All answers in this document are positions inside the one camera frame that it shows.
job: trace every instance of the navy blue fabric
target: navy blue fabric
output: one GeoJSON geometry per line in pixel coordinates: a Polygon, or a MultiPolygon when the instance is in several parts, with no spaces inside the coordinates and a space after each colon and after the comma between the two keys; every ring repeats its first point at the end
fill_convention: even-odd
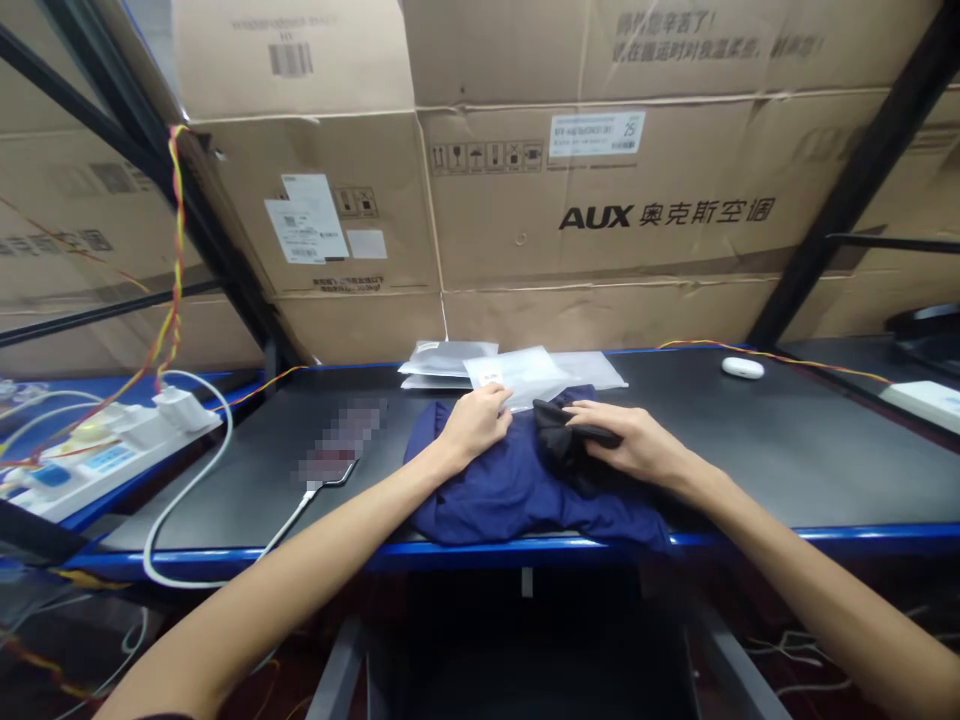
{"type": "MultiPolygon", "coordinates": [[[[570,388],[565,402],[595,399],[592,386],[570,388]]],[[[438,435],[450,408],[431,403],[413,427],[404,462],[438,435]]],[[[554,477],[537,455],[532,412],[518,413],[507,437],[451,478],[413,514],[416,529],[445,545],[502,542],[535,530],[579,530],[602,540],[633,540],[665,551],[663,519],[639,483],[632,492],[585,498],[554,477]]]]}

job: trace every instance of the hand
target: hand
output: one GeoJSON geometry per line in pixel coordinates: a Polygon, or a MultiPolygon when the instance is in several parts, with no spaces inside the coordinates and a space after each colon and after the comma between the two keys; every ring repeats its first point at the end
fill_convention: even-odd
{"type": "Polygon", "coordinates": [[[506,409],[500,412],[500,408],[511,395],[513,390],[493,383],[467,393],[453,406],[435,442],[445,447],[461,466],[457,472],[506,436],[513,415],[506,409]]]}
{"type": "Polygon", "coordinates": [[[692,500],[698,484],[723,474],[688,450],[646,410],[593,400],[577,400],[564,410],[574,415],[569,425],[596,425],[622,437],[620,447],[613,450],[587,441],[587,452],[638,480],[646,480],[692,500]]]}

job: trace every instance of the power strip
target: power strip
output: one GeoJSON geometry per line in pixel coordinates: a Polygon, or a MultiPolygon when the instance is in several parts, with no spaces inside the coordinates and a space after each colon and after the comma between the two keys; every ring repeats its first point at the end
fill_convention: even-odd
{"type": "Polygon", "coordinates": [[[12,471],[5,485],[15,489],[7,500],[60,522],[223,422],[176,388],[166,388],[154,401],[157,407],[104,408],[66,442],[45,450],[38,469],[12,471]]]}
{"type": "Polygon", "coordinates": [[[960,435],[960,392],[956,390],[921,380],[891,385],[880,399],[960,435]]]}

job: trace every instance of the person's left hand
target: person's left hand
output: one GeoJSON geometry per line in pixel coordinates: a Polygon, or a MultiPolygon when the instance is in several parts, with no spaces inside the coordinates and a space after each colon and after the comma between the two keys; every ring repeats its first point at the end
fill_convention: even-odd
{"type": "Polygon", "coordinates": [[[513,390],[496,383],[467,393],[454,405],[436,442],[466,467],[480,453],[506,436],[513,415],[507,409],[500,412],[500,407],[511,395],[513,390]]]}

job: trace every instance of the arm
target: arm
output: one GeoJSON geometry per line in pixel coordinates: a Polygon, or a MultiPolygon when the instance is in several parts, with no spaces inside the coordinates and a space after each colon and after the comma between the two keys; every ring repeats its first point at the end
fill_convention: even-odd
{"type": "Polygon", "coordinates": [[[704,512],[760,570],[857,685],[896,718],[960,717],[960,658],[764,510],[640,409],[591,401],[572,423],[624,438],[590,454],[704,512]]]}
{"type": "Polygon", "coordinates": [[[487,385],[464,395],[422,453],[245,570],[164,635],[96,720],[155,713],[214,718],[234,686],[330,600],[434,490],[506,435],[510,412],[498,413],[510,394],[487,385]]]}

